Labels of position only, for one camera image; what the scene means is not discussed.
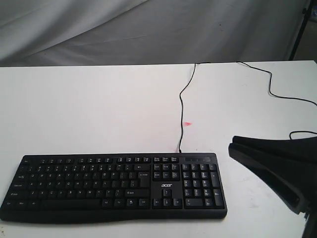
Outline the black acer keyboard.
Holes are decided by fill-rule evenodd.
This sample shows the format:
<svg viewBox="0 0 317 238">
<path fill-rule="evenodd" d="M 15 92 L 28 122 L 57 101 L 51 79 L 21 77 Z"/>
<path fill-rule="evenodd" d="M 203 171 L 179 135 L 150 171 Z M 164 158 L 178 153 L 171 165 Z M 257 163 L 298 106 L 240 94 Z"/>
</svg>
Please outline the black acer keyboard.
<svg viewBox="0 0 317 238">
<path fill-rule="evenodd" d="M 223 219 L 214 153 L 26 155 L 0 208 L 8 222 Z"/>
</svg>

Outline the white backdrop cloth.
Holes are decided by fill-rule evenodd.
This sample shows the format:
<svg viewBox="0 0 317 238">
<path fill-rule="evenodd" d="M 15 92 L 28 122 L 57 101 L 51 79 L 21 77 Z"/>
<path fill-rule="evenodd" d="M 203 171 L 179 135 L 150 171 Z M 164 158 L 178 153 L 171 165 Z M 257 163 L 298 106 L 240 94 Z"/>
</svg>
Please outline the white backdrop cloth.
<svg viewBox="0 0 317 238">
<path fill-rule="evenodd" d="M 1 66 L 288 60 L 308 0 L 3 0 Z"/>
</svg>

